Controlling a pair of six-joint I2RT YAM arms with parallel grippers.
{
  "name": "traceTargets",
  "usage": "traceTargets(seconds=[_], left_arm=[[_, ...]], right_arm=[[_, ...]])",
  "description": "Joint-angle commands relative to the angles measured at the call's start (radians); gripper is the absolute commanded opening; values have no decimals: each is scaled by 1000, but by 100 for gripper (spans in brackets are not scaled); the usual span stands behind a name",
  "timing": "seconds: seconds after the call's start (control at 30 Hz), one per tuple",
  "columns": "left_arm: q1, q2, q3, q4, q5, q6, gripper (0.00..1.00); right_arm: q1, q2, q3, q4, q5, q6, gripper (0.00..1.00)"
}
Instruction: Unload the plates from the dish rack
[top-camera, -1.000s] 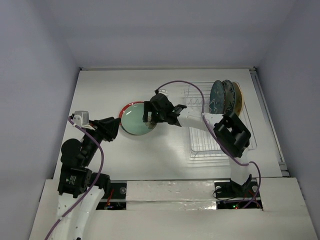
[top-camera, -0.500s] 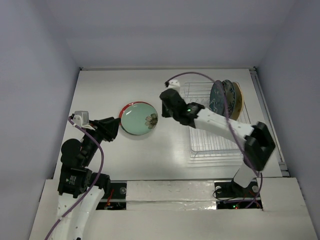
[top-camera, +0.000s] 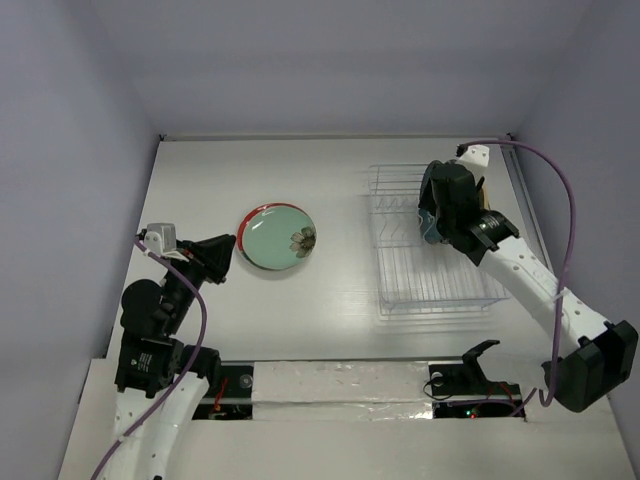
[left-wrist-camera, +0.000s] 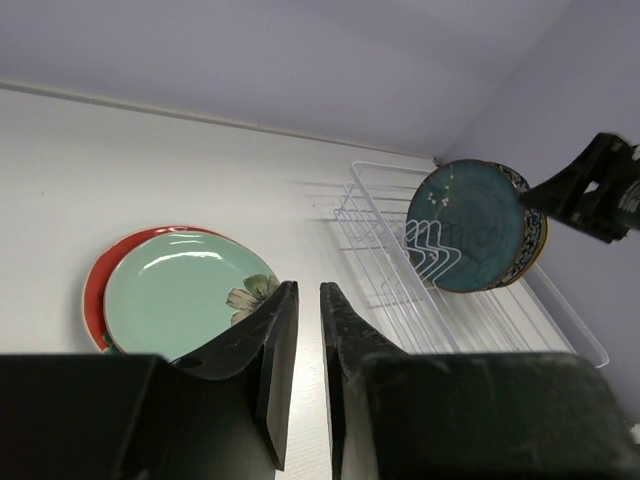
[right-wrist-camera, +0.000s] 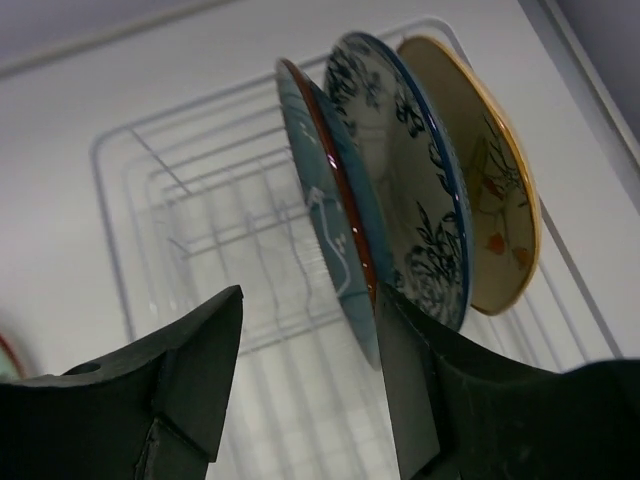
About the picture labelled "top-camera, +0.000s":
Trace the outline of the dark teal plate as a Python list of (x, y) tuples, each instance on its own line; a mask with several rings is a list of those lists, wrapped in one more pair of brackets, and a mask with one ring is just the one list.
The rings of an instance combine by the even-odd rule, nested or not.
[(440, 232), (439, 207), (444, 204), (448, 190), (447, 169), (439, 160), (432, 161), (426, 168), (420, 186), (418, 215), (422, 238), (431, 245), (448, 244)]

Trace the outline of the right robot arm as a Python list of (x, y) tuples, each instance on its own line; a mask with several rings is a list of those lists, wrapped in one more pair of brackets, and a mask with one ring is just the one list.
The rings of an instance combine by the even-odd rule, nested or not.
[(484, 208), (482, 186), (463, 164), (433, 161), (423, 176), (419, 207), (431, 216), (441, 242), (503, 285), (551, 336), (552, 357), (533, 373), (560, 405), (582, 412), (629, 378), (639, 333), (560, 286), (515, 225)]

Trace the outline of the yellow plate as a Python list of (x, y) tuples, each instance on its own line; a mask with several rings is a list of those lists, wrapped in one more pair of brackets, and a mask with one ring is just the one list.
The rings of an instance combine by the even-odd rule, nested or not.
[(490, 208), (488, 201), (488, 194), (486, 190), (486, 186), (482, 185), (478, 191), (479, 204), (484, 210), (488, 210)]

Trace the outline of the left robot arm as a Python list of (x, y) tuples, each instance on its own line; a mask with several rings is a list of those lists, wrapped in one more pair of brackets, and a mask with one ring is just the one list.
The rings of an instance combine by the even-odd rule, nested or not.
[(113, 440), (95, 479), (167, 479), (199, 403), (221, 387), (217, 350), (203, 344), (203, 284), (222, 284), (236, 238), (179, 240), (172, 224), (150, 224), (135, 246), (166, 272), (136, 280), (121, 297)]

